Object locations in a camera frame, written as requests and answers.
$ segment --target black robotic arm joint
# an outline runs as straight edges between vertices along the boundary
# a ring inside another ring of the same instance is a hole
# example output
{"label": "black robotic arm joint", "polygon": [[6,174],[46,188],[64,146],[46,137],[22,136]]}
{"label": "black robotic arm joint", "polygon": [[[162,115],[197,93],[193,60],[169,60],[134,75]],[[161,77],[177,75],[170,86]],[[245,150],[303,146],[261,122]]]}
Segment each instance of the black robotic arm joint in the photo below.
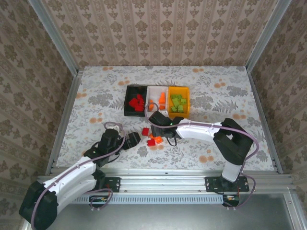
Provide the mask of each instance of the black robotic arm joint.
{"label": "black robotic arm joint", "polygon": [[[133,132],[128,134],[129,138],[126,138],[125,143],[122,149],[127,150],[132,147],[135,147],[141,140],[139,133]],[[123,138],[119,135],[118,131],[115,129],[106,129],[103,133],[101,140],[95,143],[89,150],[87,150],[84,154],[85,157],[89,157],[91,159],[106,155],[116,150],[120,144],[122,143]],[[95,160],[94,163],[97,165],[97,168],[101,168],[105,164],[109,163],[109,157],[105,157],[99,160]]]}
{"label": "black robotic arm joint", "polygon": [[[38,181],[32,183],[24,197],[19,209],[19,215],[31,222],[32,213],[37,199],[45,190],[44,184]],[[35,216],[35,228],[45,230],[54,222],[58,215],[58,201],[55,192],[47,191],[37,207]]]}
{"label": "black robotic arm joint", "polygon": [[[169,117],[164,116],[159,111],[155,111],[149,120],[158,126],[171,126],[171,125],[177,125],[181,120],[183,120],[183,117],[176,116],[173,120],[171,120]],[[152,126],[152,134],[154,137],[165,137],[165,138],[181,138],[178,133],[176,132],[177,127],[174,128],[158,128],[155,126]]]}
{"label": "black robotic arm joint", "polygon": [[[230,118],[226,118],[221,125],[246,132],[237,122]],[[252,139],[241,133],[224,129],[220,129],[215,133],[213,140],[223,157],[228,162],[235,165],[243,164],[245,157],[254,142]]]}

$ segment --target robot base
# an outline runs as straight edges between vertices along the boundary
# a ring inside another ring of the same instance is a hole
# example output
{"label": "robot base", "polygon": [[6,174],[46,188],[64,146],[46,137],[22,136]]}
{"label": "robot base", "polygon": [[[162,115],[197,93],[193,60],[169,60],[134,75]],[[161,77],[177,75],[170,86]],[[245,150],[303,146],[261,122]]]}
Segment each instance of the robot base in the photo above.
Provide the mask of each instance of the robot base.
{"label": "robot base", "polygon": [[248,180],[244,176],[239,176],[235,182],[229,182],[222,176],[207,176],[205,177],[206,191],[214,193],[226,192],[248,192]]}

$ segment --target white plastic arm segment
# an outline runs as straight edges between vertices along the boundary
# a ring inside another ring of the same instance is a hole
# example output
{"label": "white plastic arm segment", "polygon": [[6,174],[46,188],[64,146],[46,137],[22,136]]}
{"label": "white plastic arm segment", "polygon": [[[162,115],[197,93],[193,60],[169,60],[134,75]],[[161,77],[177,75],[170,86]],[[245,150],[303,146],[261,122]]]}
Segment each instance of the white plastic arm segment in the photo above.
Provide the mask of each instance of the white plastic arm segment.
{"label": "white plastic arm segment", "polygon": [[[60,175],[44,182],[45,187],[49,186],[57,178],[62,176],[65,172],[73,168],[74,166],[79,165],[80,163],[89,160],[88,157],[81,157],[81,159],[75,163],[73,166],[68,168],[66,171],[62,172]],[[56,192],[58,199],[58,213],[62,209],[71,203],[74,199],[81,196],[83,193],[86,193],[89,190],[92,190],[96,185],[96,180],[92,174],[96,171],[96,164],[89,162],[85,165],[82,165],[78,169],[75,169],[73,172],[65,176],[58,184],[51,187],[49,191]]]}
{"label": "white plastic arm segment", "polygon": [[[205,123],[205,122],[197,122],[197,121],[190,121],[188,119],[183,119],[179,122],[180,123],[199,123],[199,124],[209,124],[215,126],[222,126],[221,122],[218,123]],[[186,125],[186,126],[179,126],[176,129],[176,132],[181,138],[194,138],[199,140],[206,140],[209,142],[213,142],[214,133],[217,133],[220,129],[213,128],[213,127],[203,127],[203,126],[193,126],[193,125]]]}

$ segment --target orange bin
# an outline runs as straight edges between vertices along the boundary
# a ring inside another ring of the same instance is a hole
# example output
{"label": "orange bin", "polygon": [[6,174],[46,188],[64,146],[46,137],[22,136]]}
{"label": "orange bin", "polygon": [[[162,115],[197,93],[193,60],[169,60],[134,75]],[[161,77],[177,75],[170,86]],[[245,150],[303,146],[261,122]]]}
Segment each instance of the orange bin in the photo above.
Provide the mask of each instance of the orange bin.
{"label": "orange bin", "polygon": [[[172,94],[181,94],[182,98],[187,99],[187,103],[183,104],[183,113],[173,113],[171,107],[174,106],[173,101],[171,99]],[[169,87],[168,88],[168,116],[173,118],[175,116],[181,116],[184,118],[189,117],[190,113],[190,91],[188,87]]]}

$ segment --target black cable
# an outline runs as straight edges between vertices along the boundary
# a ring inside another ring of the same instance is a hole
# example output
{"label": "black cable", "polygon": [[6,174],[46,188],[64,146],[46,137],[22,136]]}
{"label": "black cable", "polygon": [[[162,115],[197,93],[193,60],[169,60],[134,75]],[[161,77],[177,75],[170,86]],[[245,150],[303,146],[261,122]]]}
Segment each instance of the black cable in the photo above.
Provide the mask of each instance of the black cable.
{"label": "black cable", "polygon": [[109,163],[111,163],[113,161],[116,161],[119,158],[119,156],[120,156],[120,154],[116,158],[114,158],[113,160],[109,161],[107,164],[109,164]]}
{"label": "black cable", "polygon": [[167,142],[169,143],[170,146],[173,146],[173,147],[174,147],[174,146],[177,146],[177,139],[176,139],[176,138],[174,138],[174,140],[175,140],[175,145],[172,145],[168,138],[166,138],[166,140],[167,140]]}

